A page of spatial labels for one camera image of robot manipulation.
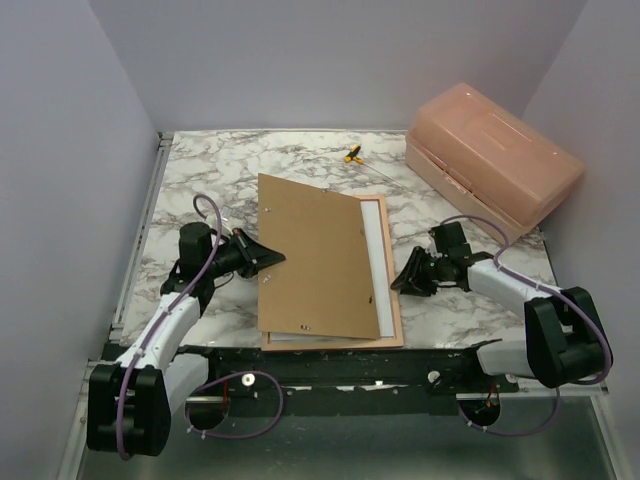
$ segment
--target white wall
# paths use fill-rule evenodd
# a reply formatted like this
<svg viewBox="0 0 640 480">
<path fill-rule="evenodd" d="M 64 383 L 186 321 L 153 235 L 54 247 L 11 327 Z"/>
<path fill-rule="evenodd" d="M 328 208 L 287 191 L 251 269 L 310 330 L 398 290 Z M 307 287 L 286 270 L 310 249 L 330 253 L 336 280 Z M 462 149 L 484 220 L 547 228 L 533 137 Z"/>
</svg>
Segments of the white wall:
<svg viewBox="0 0 640 480">
<path fill-rule="evenodd" d="M 0 477 L 50 479 L 157 136 L 86 0 L 0 11 Z"/>
<path fill-rule="evenodd" d="M 640 4 L 590 0 L 525 120 L 587 164 L 544 224 L 565 285 L 589 289 L 612 344 L 611 400 L 640 477 Z"/>
<path fill-rule="evenodd" d="M 406 128 L 466 80 L 516 115 L 585 0 L 91 0 L 158 130 Z"/>
</svg>

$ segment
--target white marble countertop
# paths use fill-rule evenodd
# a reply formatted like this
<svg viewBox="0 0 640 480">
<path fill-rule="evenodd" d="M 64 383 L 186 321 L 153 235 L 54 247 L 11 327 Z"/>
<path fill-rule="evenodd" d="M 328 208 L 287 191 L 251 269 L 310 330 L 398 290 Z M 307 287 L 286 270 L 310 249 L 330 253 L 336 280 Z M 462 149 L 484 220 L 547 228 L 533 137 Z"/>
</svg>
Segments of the white marble countertop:
<svg viewBox="0 0 640 480">
<path fill-rule="evenodd" d="M 362 144 L 365 164 L 345 164 L 345 152 Z M 160 285 L 178 255 L 178 229 L 197 221 L 191 200 L 210 195 L 231 209 L 229 223 L 257 238 L 258 173 L 330 188 L 346 194 L 386 197 L 396 272 L 416 245 L 427 247 L 427 231 L 459 213 L 404 163 L 404 135 L 349 131 L 202 131 L 174 138 L 142 264 L 126 310 L 121 343 L 132 344 L 155 312 Z M 474 251 L 495 252 L 498 244 L 471 222 L 465 233 Z M 538 231 L 505 252 L 505 264 L 553 283 Z M 257 279 L 235 278 L 216 291 L 204 316 L 183 344 L 259 347 Z M 524 338 L 523 322 L 488 298 L 458 289 L 429 298 L 400 296 L 407 348 L 462 348 L 493 339 Z"/>
</svg>

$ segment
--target cable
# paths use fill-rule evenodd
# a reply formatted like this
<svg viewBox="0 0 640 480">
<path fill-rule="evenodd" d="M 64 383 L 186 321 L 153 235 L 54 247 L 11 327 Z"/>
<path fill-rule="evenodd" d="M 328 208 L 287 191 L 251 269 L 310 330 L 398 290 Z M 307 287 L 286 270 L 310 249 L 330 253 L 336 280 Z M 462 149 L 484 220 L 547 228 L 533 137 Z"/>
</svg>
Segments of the cable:
<svg viewBox="0 0 640 480">
<path fill-rule="evenodd" d="M 609 371 L 611 370 L 611 366 L 613 364 L 611 348 L 609 348 L 609 344 L 607 343 L 606 338 L 604 337 L 600 329 L 596 326 L 596 324 L 593 323 L 593 320 L 591 320 L 589 316 L 586 313 L 584 313 L 580 307 L 578 307 L 578 305 L 576 305 L 574 302 L 572 302 L 568 297 L 566 297 L 562 293 L 558 292 L 553 288 L 550 288 L 547 285 L 534 282 L 530 278 L 527 278 L 524 275 L 521 275 L 518 272 L 511 270 L 505 267 L 504 265 L 502 265 L 502 263 L 500 263 L 499 261 L 499 258 L 511 245 L 509 244 L 509 237 L 507 237 L 507 234 L 498 225 L 496 225 L 490 220 L 487 220 L 486 218 L 479 217 L 477 215 L 454 215 L 453 217 L 449 217 L 443 220 L 442 222 L 440 222 L 440 225 L 444 225 L 445 223 L 449 223 L 452 220 L 458 220 L 458 219 L 478 220 L 480 222 L 486 223 L 495 231 L 497 231 L 500 234 L 500 236 L 502 236 L 504 242 L 500 247 L 500 249 L 498 250 L 498 252 L 493 257 L 493 263 L 496 266 L 496 268 L 500 271 L 503 271 L 504 273 L 509 275 L 511 278 L 514 278 L 515 280 L 518 280 L 519 282 L 529 287 L 536 288 L 542 292 L 545 292 L 561 300 L 565 305 L 571 308 L 571 310 L 573 310 L 582 319 L 582 321 L 584 321 L 584 323 L 587 325 L 587 327 L 589 327 L 589 329 L 591 329 L 591 331 L 593 331 L 594 335 L 598 339 L 598 343 L 600 344 L 600 347 L 602 348 L 602 352 L 604 354 L 604 368 L 602 369 L 602 372 L 596 375 L 593 379 L 577 380 L 573 383 L 577 385 L 595 385 L 602 382 L 605 378 L 607 378 L 607 375 L 609 375 Z M 551 425 L 551 423 L 555 421 L 558 415 L 558 412 L 560 410 L 560 389 L 556 388 L 556 402 L 553 408 L 553 412 L 551 413 L 549 418 L 540 426 L 531 430 L 527 430 L 525 432 L 505 432 L 501 430 L 487 430 L 486 427 L 481 427 L 480 425 L 476 425 L 475 423 L 471 422 L 471 420 L 469 420 L 467 416 L 464 414 L 462 409 L 460 407 L 458 407 L 458 409 L 462 418 L 464 418 L 465 421 L 467 422 L 467 425 L 472 428 L 475 428 L 476 430 L 480 430 L 486 433 L 504 436 L 504 437 L 523 437 L 528 435 L 534 435 L 544 430 L 549 425 Z"/>
<path fill-rule="evenodd" d="M 468 427 L 478 430 L 479 432 L 488 433 L 489 435 L 496 435 L 498 437 L 528 437 L 529 435 L 535 435 L 536 433 L 540 433 L 542 430 L 547 428 L 556 420 L 556 418 L 558 417 L 558 412 L 560 412 L 560 389 L 559 388 L 556 388 L 556 401 L 553 405 L 553 411 L 551 412 L 551 415 L 549 415 L 549 418 L 547 418 L 543 423 L 541 423 L 537 427 L 532 428 L 530 430 L 524 430 L 522 432 L 509 432 L 506 430 L 489 430 L 487 427 L 481 427 L 480 425 L 473 423 L 471 420 L 469 420 L 469 417 L 467 417 L 467 415 L 464 413 L 464 411 L 462 410 L 462 407 L 458 405 L 458 413 L 460 413 L 460 416 L 464 419 Z"/>
<path fill-rule="evenodd" d="M 222 282 L 220 285 L 216 285 L 215 286 L 216 290 L 218 290 L 219 288 L 224 287 L 225 285 L 228 285 L 231 282 L 231 280 L 234 279 L 235 276 L 236 276 L 236 272 L 231 272 L 231 275 L 229 275 L 229 277 L 230 277 L 229 280 L 227 280 L 226 282 Z"/>
<path fill-rule="evenodd" d="M 217 380 L 214 380 L 213 382 L 207 383 L 206 385 L 203 385 L 203 386 L 199 387 L 194 393 L 201 392 L 201 391 L 206 390 L 206 389 L 211 388 L 211 387 L 215 387 L 216 385 L 220 385 L 223 382 L 228 382 L 229 380 L 233 380 L 234 378 L 242 377 L 243 375 L 246 375 L 246 374 L 249 374 L 249 373 L 253 374 L 253 375 L 260 375 L 262 377 L 268 378 L 269 380 L 271 380 L 271 382 L 275 385 L 276 389 L 278 390 L 278 397 L 279 397 L 278 411 L 276 412 L 275 416 L 273 417 L 271 422 L 269 422 L 269 424 L 266 427 L 261 428 L 260 430 L 258 430 L 256 432 L 253 432 L 253 433 L 246 433 L 246 434 L 241 434 L 241 435 L 229 435 L 229 434 L 226 434 L 226 433 L 218 433 L 218 432 L 214 432 L 214 431 L 211 431 L 211 430 L 198 430 L 191 423 L 191 418 L 189 417 L 189 408 L 185 407 L 185 409 L 184 409 L 184 418 L 187 420 L 187 423 L 189 424 L 189 428 L 187 429 L 187 433 L 190 433 L 191 431 L 195 431 L 195 432 L 199 433 L 200 435 L 202 435 L 203 439 L 204 439 L 204 437 L 212 437 L 212 438 L 221 438 L 223 440 L 246 440 L 246 439 L 249 439 L 249 438 L 259 437 L 260 435 L 263 435 L 263 434 L 267 433 L 269 430 L 271 430 L 273 427 L 275 427 L 276 423 L 278 423 L 278 421 L 280 420 L 280 417 L 282 417 L 282 410 L 284 408 L 284 393 L 283 393 L 282 387 L 280 386 L 278 381 L 273 376 L 269 375 L 266 372 L 260 372 L 258 370 L 248 370 L 246 372 L 232 373 L 231 375 L 227 375 L 225 377 L 218 378 Z"/>
<path fill-rule="evenodd" d="M 149 329 L 149 332 L 147 333 L 147 335 L 142 339 L 142 342 L 140 343 L 140 347 L 138 348 L 138 351 L 135 353 L 135 355 L 133 355 L 133 357 L 131 358 L 131 362 L 129 363 L 129 366 L 127 367 L 127 370 L 124 372 L 124 377 L 122 379 L 122 385 L 120 386 L 120 393 L 118 396 L 118 405 L 116 408 L 116 447 L 118 449 L 118 454 L 120 455 L 120 458 L 122 458 L 123 460 L 129 460 L 131 458 L 131 455 L 127 453 L 124 447 L 123 421 L 124 421 L 124 404 L 127 396 L 127 388 L 129 386 L 129 381 L 131 379 L 133 370 L 136 364 L 138 363 L 138 360 L 140 360 L 140 358 L 142 358 L 142 356 L 144 355 L 144 352 L 147 346 L 151 342 L 151 339 L 155 335 L 158 328 L 160 328 L 162 323 L 164 323 L 166 318 L 171 314 L 173 309 L 176 308 L 176 306 L 182 301 L 182 299 L 193 291 L 198 281 L 200 281 L 202 276 L 209 269 L 209 267 L 211 266 L 211 263 L 213 262 L 213 258 L 215 257 L 215 254 L 218 251 L 218 246 L 220 245 L 220 239 L 222 237 L 222 233 L 221 233 L 222 232 L 222 215 L 220 214 L 218 205 L 216 205 L 216 202 L 214 202 L 211 199 L 211 197 L 204 195 L 202 193 L 199 193 L 196 196 L 194 196 L 193 208 L 195 209 L 196 213 L 200 215 L 200 217 L 202 217 L 203 219 L 206 219 L 207 216 L 203 214 L 202 211 L 200 211 L 200 209 L 198 208 L 198 200 L 200 199 L 206 200 L 213 207 L 213 210 L 216 214 L 217 233 L 215 236 L 215 240 L 213 242 L 213 249 L 211 250 L 209 257 L 204 262 L 204 265 L 202 266 L 198 274 L 193 278 L 193 280 L 191 280 L 191 282 L 189 282 L 189 284 L 185 287 L 182 293 L 180 293 L 180 295 L 178 295 L 176 299 L 173 302 L 171 302 L 171 304 L 167 307 L 167 309 L 164 310 L 158 316 L 157 320 Z"/>
</svg>

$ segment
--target metal bar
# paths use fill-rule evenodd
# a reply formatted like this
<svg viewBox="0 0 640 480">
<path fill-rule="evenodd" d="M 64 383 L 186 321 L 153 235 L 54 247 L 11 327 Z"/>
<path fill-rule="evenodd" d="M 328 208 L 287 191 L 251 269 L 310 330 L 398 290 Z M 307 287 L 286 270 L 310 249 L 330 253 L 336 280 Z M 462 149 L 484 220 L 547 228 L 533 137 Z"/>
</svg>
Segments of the metal bar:
<svg viewBox="0 0 640 480">
<path fill-rule="evenodd" d="M 619 480 L 633 478 L 629 457 L 626 455 L 622 440 L 618 435 L 608 398 L 605 395 L 593 396 L 591 404 L 600 426 L 600 433 L 611 462 L 614 478 Z"/>
<path fill-rule="evenodd" d="M 163 133 L 161 135 L 158 153 L 156 155 L 156 164 L 154 166 L 149 189 L 147 190 L 144 208 L 142 209 L 142 215 L 140 217 L 140 222 L 138 223 L 135 244 L 129 258 L 125 282 L 120 292 L 120 297 L 118 298 L 118 306 L 116 307 L 116 312 L 113 317 L 112 324 L 123 323 L 127 318 L 127 312 L 129 310 L 129 300 L 131 299 L 131 295 L 133 294 L 133 286 L 135 284 L 136 276 L 138 275 L 138 270 L 140 269 L 140 262 L 142 261 L 142 251 L 149 234 L 149 223 L 151 222 L 151 218 L 153 217 L 153 211 L 158 200 L 158 194 L 160 193 L 162 177 L 167 166 L 167 160 L 169 159 L 169 152 L 171 151 L 172 142 L 173 133 Z"/>
</svg>

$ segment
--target purple cable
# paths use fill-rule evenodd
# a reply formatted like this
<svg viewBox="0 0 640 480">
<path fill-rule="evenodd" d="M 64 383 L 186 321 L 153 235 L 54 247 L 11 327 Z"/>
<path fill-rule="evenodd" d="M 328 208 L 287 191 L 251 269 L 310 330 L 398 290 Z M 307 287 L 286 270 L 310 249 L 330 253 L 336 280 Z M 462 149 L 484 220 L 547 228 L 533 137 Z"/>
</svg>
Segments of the purple cable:
<svg viewBox="0 0 640 480">
<path fill-rule="evenodd" d="M 245 434 L 241 434 L 241 435 L 228 435 L 226 433 L 217 433 L 217 432 L 214 432 L 214 431 L 198 430 L 191 423 L 191 418 L 189 417 L 189 408 L 185 407 L 185 409 L 184 409 L 184 418 L 187 420 L 187 422 L 189 424 L 189 429 L 187 431 L 191 432 L 193 430 L 193 431 L 195 431 L 195 432 L 197 432 L 197 433 L 199 433 L 201 435 L 204 435 L 204 436 L 207 436 L 207 437 L 212 437 L 212 438 L 221 438 L 223 440 L 247 440 L 249 438 L 259 437 L 260 435 L 263 435 L 263 434 L 267 433 L 269 430 L 271 430 L 273 427 L 275 427 L 276 423 L 278 423 L 278 421 L 280 420 L 280 417 L 282 416 L 282 409 L 284 408 L 284 393 L 282 392 L 282 387 L 280 386 L 278 381 L 274 377 L 272 377 L 271 375 L 269 375 L 266 372 L 260 372 L 258 370 L 248 370 L 246 372 L 232 373 L 231 375 L 227 375 L 225 377 L 218 378 L 217 380 L 214 380 L 213 382 L 210 382 L 210 383 L 207 383 L 206 385 L 201 386 L 200 388 L 198 388 L 196 390 L 196 392 L 201 392 L 201 391 L 206 390 L 208 388 L 215 387 L 216 385 L 220 385 L 221 383 L 227 382 L 229 380 L 233 380 L 234 378 L 241 377 L 241 376 L 246 375 L 248 373 L 253 374 L 253 375 L 261 375 L 263 377 L 268 378 L 269 380 L 271 380 L 271 382 L 276 386 L 276 389 L 278 390 L 278 396 L 279 396 L 279 399 L 280 399 L 279 403 L 278 403 L 278 411 L 276 412 L 275 416 L 273 417 L 273 420 L 271 420 L 271 422 L 269 422 L 269 424 L 266 427 L 261 428 L 257 432 L 245 433 Z"/>
<path fill-rule="evenodd" d="M 216 205 L 216 202 L 214 202 L 211 199 L 211 197 L 204 195 L 202 193 L 199 193 L 196 196 L 194 196 L 193 208 L 195 209 L 196 213 L 200 215 L 200 217 L 202 217 L 203 219 L 206 219 L 207 216 L 203 214 L 198 208 L 198 200 L 200 199 L 206 200 L 207 202 L 209 202 L 216 214 L 217 228 L 216 228 L 215 240 L 213 242 L 213 249 L 211 250 L 211 254 L 207 258 L 206 262 L 204 263 L 204 265 L 202 266 L 198 274 L 193 278 L 193 280 L 191 280 L 191 282 L 189 282 L 189 284 L 185 287 L 182 293 L 180 293 L 180 295 L 178 295 L 176 299 L 173 302 L 171 302 L 169 307 L 167 307 L 167 309 L 158 316 L 157 320 L 149 329 L 149 332 L 147 333 L 147 335 L 142 339 L 142 342 L 140 342 L 140 348 L 138 348 L 138 353 L 136 353 L 131 358 L 131 362 L 129 363 L 127 370 L 124 372 L 124 377 L 122 379 L 122 385 L 120 386 L 120 393 L 118 397 L 118 406 L 116 409 L 116 447 L 118 449 L 118 454 L 120 455 L 120 458 L 122 458 L 123 460 L 129 460 L 131 458 L 131 455 L 129 455 L 124 448 L 124 428 L 123 428 L 124 404 L 127 396 L 127 388 L 129 386 L 129 380 L 131 379 L 131 374 L 133 373 L 133 370 L 136 364 L 138 363 L 138 360 L 140 360 L 141 358 L 141 355 L 139 352 L 142 352 L 142 354 L 144 354 L 145 349 L 149 345 L 149 342 L 151 342 L 151 340 L 153 339 L 153 336 L 158 330 L 158 328 L 160 328 L 162 323 L 166 320 L 166 318 L 169 316 L 172 310 L 182 301 L 182 299 L 193 291 L 198 281 L 202 278 L 202 276 L 206 273 L 206 271 L 211 266 L 211 263 L 213 262 L 213 258 L 215 257 L 216 252 L 218 251 L 218 245 L 220 245 L 220 239 L 222 238 L 222 215 L 220 214 L 218 205 Z"/>
<path fill-rule="evenodd" d="M 440 222 L 440 225 L 443 225 L 445 223 L 449 223 L 452 220 L 458 220 L 458 219 L 470 219 L 470 220 L 477 220 L 480 222 L 484 222 L 487 225 L 489 225 L 491 228 L 493 228 L 494 230 L 496 230 L 504 239 L 504 243 L 502 244 L 502 246 L 500 247 L 500 249 L 498 250 L 498 252 L 495 254 L 495 256 L 493 257 L 493 263 L 496 266 L 496 268 L 500 271 L 503 271 L 504 273 L 506 273 L 507 275 L 509 275 L 511 278 L 514 278 L 516 280 L 518 280 L 521 283 L 524 283 L 525 285 L 528 285 L 530 287 L 536 288 L 542 292 L 545 292 L 549 295 L 552 295 L 554 297 L 556 297 L 557 299 L 561 300 L 565 305 L 567 305 L 569 308 L 571 308 L 571 310 L 573 310 L 582 321 L 584 321 L 584 323 L 589 327 L 589 329 L 591 329 L 591 331 L 594 333 L 594 335 L 596 336 L 596 338 L 598 339 L 598 343 L 600 344 L 600 347 L 602 348 L 602 352 L 604 354 L 604 368 L 602 370 L 602 372 L 600 372 L 600 374 L 596 375 L 593 379 L 590 380 L 577 380 L 573 383 L 577 384 L 577 385 L 595 385 L 598 384 L 600 382 L 602 382 L 605 378 L 607 378 L 607 375 L 609 375 L 609 371 L 611 370 L 611 366 L 612 366 L 612 354 L 611 354 L 611 349 L 609 348 L 609 344 L 607 343 L 606 338 L 604 337 L 604 335 L 602 334 L 602 332 L 600 331 L 600 329 L 596 326 L 595 323 L 593 323 L 593 320 L 591 320 L 589 318 L 589 316 L 584 313 L 582 311 L 582 309 L 580 309 L 580 307 L 578 307 L 574 302 L 572 302 L 568 297 L 566 297 L 565 295 L 563 295 L 562 293 L 558 292 L 557 290 L 554 290 L 553 288 L 548 287 L 547 285 L 544 284 L 540 284 L 537 283 L 533 280 L 531 280 L 530 278 L 525 277 L 524 275 L 519 274 L 518 272 L 511 270 L 505 266 L 503 266 L 500 261 L 499 258 L 500 256 L 505 252 L 505 250 L 507 250 L 507 248 L 509 248 L 511 245 L 509 244 L 509 238 L 507 237 L 507 234 L 504 232 L 504 230 L 502 228 L 500 228 L 498 225 L 496 225 L 495 223 L 493 223 L 490 220 L 487 220 L 486 218 L 482 218 L 479 217 L 477 215 L 455 215 L 453 217 L 449 217 L 445 220 L 443 220 L 442 222 Z M 551 416 L 539 427 L 534 428 L 533 430 L 529 430 L 527 432 L 522 432 L 522 433 L 510 433 L 510 432 L 502 432 L 502 431 L 489 431 L 484 429 L 483 427 L 476 425 L 476 424 L 472 424 L 471 426 L 475 429 L 479 429 L 482 431 L 486 431 L 487 433 L 493 433 L 495 435 L 502 435 L 502 436 L 510 436 L 510 437 L 518 437 L 518 436 L 526 436 L 526 435 L 533 435 L 535 433 L 540 432 L 541 430 L 543 430 L 544 428 L 548 427 L 553 420 L 555 420 L 556 415 L 559 411 L 559 406 L 560 406 L 560 390 L 556 389 L 557 392 L 557 396 L 556 396 L 556 405 L 553 409 L 553 413 L 551 414 Z M 460 410 L 462 417 L 469 422 L 469 419 L 464 415 L 464 412 L 462 412 L 462 410 Z"/>
<path fill-rule="evenodd" d="M 555 398 L 556 398 L 556 401 L 553 404 L 553 411 L 551 412 L 551 415 L 549 415 L 549 418 L 547 418 L 543 423 L 541 423 L 537 427 L 532 428 L 531 430 L 524 430 L 522 432 L 508 432 L 506 430 L 488 430 L 486 427 L 481 427 L 480 425 L 477 425 L 473 423 L 471 420 L 469 420 L 469 418 L 462 411 L 462 408 L 460 408 L 459 405 L 458 405 L 458 413 L 460 413 L 460 416 L 464 419 L 465 422 L 467 422 L 467 425 L 469 427 L 475 430 L 478 430 L 480 432 L 488 433 L 489 435 L 496 435 L 498 437 L 528 437 L 529 435 L 535 435 L 536 433 L 540 433 L 542 430 L 547 428 L 556 420 L 558 416 L 558 412 L 560 412 L 560 389 L 559 388 L 556 388 Z"/>
</svg>

